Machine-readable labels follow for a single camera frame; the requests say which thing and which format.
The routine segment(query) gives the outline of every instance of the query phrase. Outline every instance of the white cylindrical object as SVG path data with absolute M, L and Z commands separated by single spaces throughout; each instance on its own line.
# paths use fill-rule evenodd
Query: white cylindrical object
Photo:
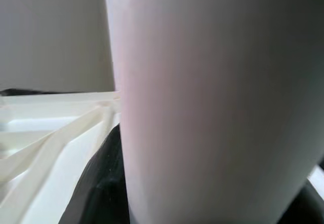
M 324 153 L 323 0 L 109 0 L 132 224 L 275 223 Z

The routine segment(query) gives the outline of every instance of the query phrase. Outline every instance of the white wall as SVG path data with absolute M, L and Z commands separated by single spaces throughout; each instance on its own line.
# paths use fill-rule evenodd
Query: white wall
M 0 90 L 113 90 L 103 0 L 0 0 Z

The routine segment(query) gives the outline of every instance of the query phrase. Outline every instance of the white pipe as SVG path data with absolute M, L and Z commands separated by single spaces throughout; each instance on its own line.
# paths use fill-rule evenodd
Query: white pipe
M 275 223 L 324 153 L 323 0 L 108 0 L 132 223 Z

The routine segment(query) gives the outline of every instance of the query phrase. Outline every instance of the gray wall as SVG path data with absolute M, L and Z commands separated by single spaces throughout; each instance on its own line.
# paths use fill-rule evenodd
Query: gray wall
M 104 0 L 0 0 L 0 90 L 110 91 Z

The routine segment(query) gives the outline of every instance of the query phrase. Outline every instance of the white cylinder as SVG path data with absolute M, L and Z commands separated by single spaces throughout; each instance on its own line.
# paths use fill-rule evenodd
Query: white cylinder
M 109 0 L 132 224 L 275 223 L 324 153 L 324 0 Z

